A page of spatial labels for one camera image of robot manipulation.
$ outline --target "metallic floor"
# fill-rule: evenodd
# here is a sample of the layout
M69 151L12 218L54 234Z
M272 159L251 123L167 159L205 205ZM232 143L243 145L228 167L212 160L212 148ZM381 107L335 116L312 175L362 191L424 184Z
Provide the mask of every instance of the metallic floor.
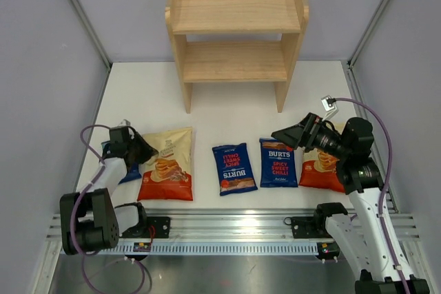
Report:
M86 272L94 275L115 259L90 257ZM302 256L149 256L143 263L152 275L151 294L354 293L354 278L344 260L323 265ZM139 268L124 261L92 277L95 287L106 294L131 293L140 281ZM146 277L140 293L148 288ZM60 255L49 293L93 293L81 277L79 256Z

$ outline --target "purple cable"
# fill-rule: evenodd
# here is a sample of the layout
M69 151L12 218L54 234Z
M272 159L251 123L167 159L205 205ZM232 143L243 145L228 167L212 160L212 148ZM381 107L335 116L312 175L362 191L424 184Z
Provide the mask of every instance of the purple cable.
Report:
M85 139L84 139L84 132L85 132L86 130L88 130L88 129L93 128L93 127L103 127L103 128L105 128L105 129L110 129L110 127L108 127L107 125L93 124L93 125L88 125L87 127L84 127L84 128L81 130L81 133L80 133L80 139L81 139L81 142L87 147L87 149L89 149L89 150L90 150L90 151L91 151L91 152L92 152L92 153L93 153L93 154L99 159L99 161L100 161L100 163L101 163L101 166L100 166L100 169L99 169L98 173L95 175L95 177L93 177L93 179L90 181L90 183L87 184L86 187L81 191L79 197L76 199L76 201L75 201L75 203L74 203L74 207L73 207L73 209L72 209L72 213L70 214L70 237L71 237L71 239L72 239L72 244L74 245L74 247L75 247L76 251L78 252L78 254L80 254L80 255L83 256L83 260L81 261L81 273L82 273L82 275L83 275L83 279L84 279L84 281L86 282L86 284L87 284L87 285L88 285L88 286L89 286L94 292L96 292L96 293L98 293L98 294L105 294L105 293L99 291L98 289L96 289L96 288L94 287L94 285L90 282L90 280L89 280L89 278L88 278L88 275L86 275L86 273L85 273L85 267L84 267L84 263L85 263L85 258L86 258L86 256L96 255L96 254L98 253L98 251L95 251L95 252L93 252L93 253L91 253L91 254L87 254L87 253L85 253L85 252L83 251L83 249L81 249L81 247L80 247L80 245L79 245L79 243L78 243L78 241L76 240L76 237L75 237L75 230L76 230L76 218L75 218L75 216L76 216L76 213L77 213L77 211L78 211L79 205L80 205L80 203L81 203L81 201L82 201L84 195L88 192L88 190L90 189L90 187L92 187L93 184L96 183L96 181L100 178L100 176L103 174L103 172L104 172L104 170L105 170L104 159L103 159L103 158L101 157L101 155L99 155L99 153L98 153L98 152L97 152L92 146L90 146L90 145L88 144L88 142L85 141ZM138 261L136 261L136 260L133 260L133 262L135 262L136 265L139 266L139 268L141 269L141 273L143 274L143 279L141 280L141 283L140 283L139 287L138 287L134 292L131 292L131 293L130 293L130 294L137 294L137 293L139 293L139 291L140 291L140 290L142 289L142 287L144 286L145 273L144 273L143 265L142 265L140 262L138 262Z
M387 148L389 150L388 153L388 158L387 158L387 170L386 170L386 176L384 178L384 186L383 189L381 190L381 194L380 194L380 200L378 201L378 215L380 216L380 224L384 233L384 238L386 239L386 243L387 243L387 247L389 248L389 252L391 254L393 263L397 266L400 265L400 262L398 261L398 257L396 255L395 249L393 249L393 245L392 245L392 240L391 237L389 235L389 232L387 231L387 226L386 226L386 222L384 221L384 218L381 217L383 215L383 202L384 202L384 197L386 196L386 192L389 189L389 179L391 177L391 169L392 169L392 142L391 142L391 137L389 135L389 132L387 131L386 125L384 125L382 119L380 118L380 116L372 109L370 108L368 105L365 105L364 103L361 103L360 101L351 99L351 98L335 98L335 101L347 101L349 103L355 103L356 105L359 105L363 108L365 108L366 110L368 110L373 117L376 118L376 120L378 121L378 123L380 124L384 135L386 136L386 141L387 141ZM402 272L402 270L397 270L398 275L400 276L402 285L404 287L404 291L406 292L406 294L411 294L411 291L409 289L409 286L407 285L407 281L406 278L404 276L404 273Z

